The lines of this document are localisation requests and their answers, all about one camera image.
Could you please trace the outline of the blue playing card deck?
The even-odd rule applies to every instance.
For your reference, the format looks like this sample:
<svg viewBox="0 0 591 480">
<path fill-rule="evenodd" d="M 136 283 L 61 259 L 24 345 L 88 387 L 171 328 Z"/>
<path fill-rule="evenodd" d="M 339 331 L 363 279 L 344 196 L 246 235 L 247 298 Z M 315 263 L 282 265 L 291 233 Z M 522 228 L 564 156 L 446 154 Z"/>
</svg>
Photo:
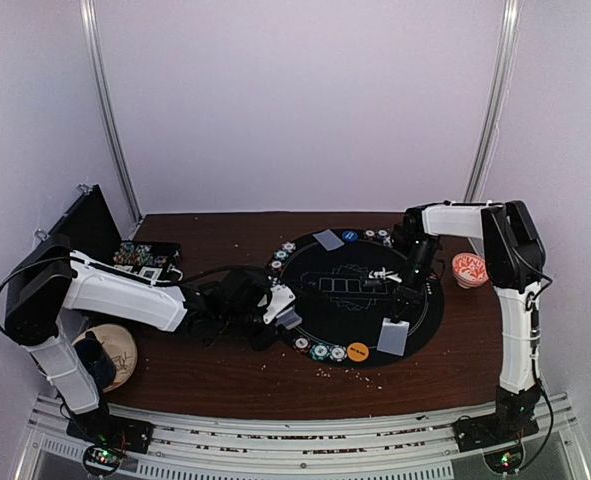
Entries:
<svg viewBox="0 0 591 480">
<path fill-rule="evenodd" d="M 276 317 L 275 325 L 278 328 L 291 330 L 300 325 L 301 322 L 301 316 L 294 309 L 289 309 L 287 311 L 282 312 L 279 316 Z"/>
</svg>

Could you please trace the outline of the yellow big blind button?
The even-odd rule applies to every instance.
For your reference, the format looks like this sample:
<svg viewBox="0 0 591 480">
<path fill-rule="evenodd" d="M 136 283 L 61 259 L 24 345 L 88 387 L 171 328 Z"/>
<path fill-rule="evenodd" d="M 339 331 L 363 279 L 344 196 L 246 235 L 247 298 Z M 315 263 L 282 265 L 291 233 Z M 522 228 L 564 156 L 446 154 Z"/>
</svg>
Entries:
<svg viewBox="0 0 591 480">
<path fill-rule="evenodd" d="M 369 347 L 361 342 L 351 343 L 347 349 L 348 359 L 355 363 L 361 363 L 368 359 L 370 355 Z"/>
</svg>

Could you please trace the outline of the blue small blind button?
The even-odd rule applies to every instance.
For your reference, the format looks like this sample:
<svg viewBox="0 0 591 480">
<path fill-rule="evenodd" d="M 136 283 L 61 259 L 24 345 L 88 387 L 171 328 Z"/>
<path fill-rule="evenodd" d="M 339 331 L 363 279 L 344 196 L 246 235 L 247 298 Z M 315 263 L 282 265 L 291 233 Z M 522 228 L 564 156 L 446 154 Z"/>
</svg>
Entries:
<svg viewBox="0 0 591 480">
<path fill-rule="evenodd" d="M 353 230 L 345 230 L 342 232 L 342 239 L 345 242 L 355 242 L 359 239 L 359 235 L 356 231 Z"/>
</svg>

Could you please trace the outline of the single blue-backed playing card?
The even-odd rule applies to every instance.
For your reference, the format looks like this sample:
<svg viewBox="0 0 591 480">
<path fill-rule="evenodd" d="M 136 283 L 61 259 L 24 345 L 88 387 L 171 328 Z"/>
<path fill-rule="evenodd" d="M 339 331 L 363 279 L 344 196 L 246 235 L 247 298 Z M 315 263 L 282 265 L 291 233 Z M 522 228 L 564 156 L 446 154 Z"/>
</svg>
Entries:
<svg viewBox="0 0 591 480">
<path fill-rule="evenodd" d="M 321 245 L 326 251 L 334 251 L 341 248 L 344 245 L 343 240 L 338 237 L 332 230 L 326 229 L 321 232 L 313 234 L 313 238 Z"/>
</svg>

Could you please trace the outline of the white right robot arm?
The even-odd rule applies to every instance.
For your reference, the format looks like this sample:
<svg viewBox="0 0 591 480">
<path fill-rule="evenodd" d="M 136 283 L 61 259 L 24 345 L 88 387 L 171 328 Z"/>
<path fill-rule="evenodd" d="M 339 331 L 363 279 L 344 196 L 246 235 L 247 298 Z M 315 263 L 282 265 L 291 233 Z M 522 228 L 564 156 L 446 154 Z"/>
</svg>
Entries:
<svg viewBox="0 0 591 480">
<path fill-rule="evenodd" d="M 478 239 L 484 248 L 486 272 L 500 301 L 503 363 L 501 398 L 539 398 L 539 298 L 551 285 L 544 274 L 546 253 L 526 204 L 432 203 L 408 209 L 391 233 L 392 247 L 405 258 L 398 270 L 369 273 L 371 285 L 393 283 L 394 307 L 381 323 L 378 351 L 400 356 L 406 350 L 409 326 L 401 315 L 415 305 L 432 269 L 444 236 Z"/>
</svg>

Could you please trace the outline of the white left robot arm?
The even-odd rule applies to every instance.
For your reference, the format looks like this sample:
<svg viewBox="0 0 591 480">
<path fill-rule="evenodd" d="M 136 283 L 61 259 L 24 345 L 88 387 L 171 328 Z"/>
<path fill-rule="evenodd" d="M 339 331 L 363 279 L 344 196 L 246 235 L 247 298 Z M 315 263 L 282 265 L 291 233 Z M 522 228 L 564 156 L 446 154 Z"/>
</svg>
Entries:
<svg viewBox="0 0 591 480">
<path fill-rule="evenodd" d="M 62 311 L 108 315 L 206 341 L 231 332 L 257 351 L 302 321 L 295 286 L 265 268 L 220 266 L 180 281 L 159 281 L 74 250 L 64 236 L 42 242 L 17 265 L 1 282 L 0 299 L 6 301 L 0 332 L 30 353 L 98 444 L 112 442 L 119 424 L 100 407 L 97 380 L 61 333 Z"/>
</svg>

